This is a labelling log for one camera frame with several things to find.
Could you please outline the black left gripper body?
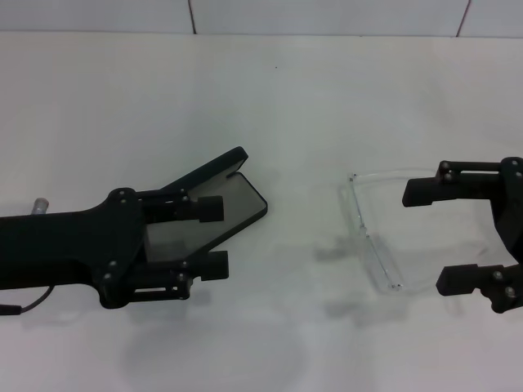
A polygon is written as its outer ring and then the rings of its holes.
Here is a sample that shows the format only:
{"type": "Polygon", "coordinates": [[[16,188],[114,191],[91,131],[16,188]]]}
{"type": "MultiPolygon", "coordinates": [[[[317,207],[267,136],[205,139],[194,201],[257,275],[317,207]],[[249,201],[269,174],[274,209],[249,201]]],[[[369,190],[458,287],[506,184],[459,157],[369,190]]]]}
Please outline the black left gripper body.
{"type": "Polygon", "coordinates": [[[105,308],[132,297],[125,282],[145,237],[145,215],[136,192],[110,192],[96,207],[78,212],[1,219],[1,288],[85,284],[105,308]]]}

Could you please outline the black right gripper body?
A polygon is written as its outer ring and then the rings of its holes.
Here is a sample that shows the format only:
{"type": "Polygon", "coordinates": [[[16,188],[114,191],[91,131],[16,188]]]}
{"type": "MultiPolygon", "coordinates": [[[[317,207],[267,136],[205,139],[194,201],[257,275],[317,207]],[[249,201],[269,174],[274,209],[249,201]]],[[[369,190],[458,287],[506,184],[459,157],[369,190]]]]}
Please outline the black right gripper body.
{"type": "Polygon", "coordinates": [[[502,314],[522,307],[522,158],[504,158],[490,202],[494,227],[516,265],[504,267],[494,285],[492,310],[502,314]]]}

